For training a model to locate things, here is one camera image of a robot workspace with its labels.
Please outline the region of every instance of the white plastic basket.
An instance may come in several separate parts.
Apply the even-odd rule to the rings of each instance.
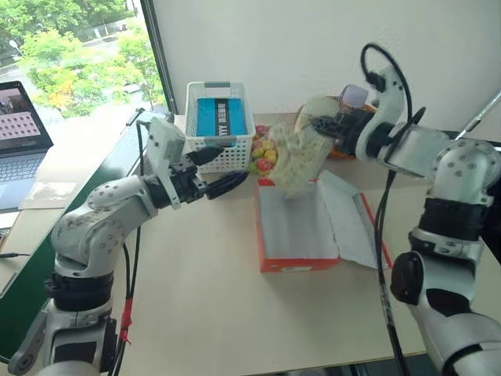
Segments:
[[[199,98],[239,98],[245,116],[246,135],[196,136],[197,100]],[[256,134],[245,88],[239,82],[190,82],[186,90],[186,141],[191,150],[205,146],[225,147],[211,163],[199,167],[200,172],[230,172],[246,170],[251,159],[252,138]]]

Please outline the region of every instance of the window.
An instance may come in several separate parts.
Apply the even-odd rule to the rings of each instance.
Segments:
[[[21,81],[49,130],[165,112],[139,1],[0,0],[0,82]]]

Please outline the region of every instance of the blue box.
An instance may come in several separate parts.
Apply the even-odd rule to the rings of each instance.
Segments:
[[[242,101],[238,98],[196,100],[197,136],[240,136],[247,134]]]

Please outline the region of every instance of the laptop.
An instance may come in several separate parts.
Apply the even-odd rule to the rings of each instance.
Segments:
[[[23,85],[0,83],[0,212],[19,207],[51,146]]]

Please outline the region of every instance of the red cable tie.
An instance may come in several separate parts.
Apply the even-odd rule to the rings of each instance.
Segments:
[[[127,342],[131,345],[128,340],[128,327],[132,325],[132,298],[125,299],[124,312],[122,312],[122,321],[120,327],[120,339],[123,342]]]

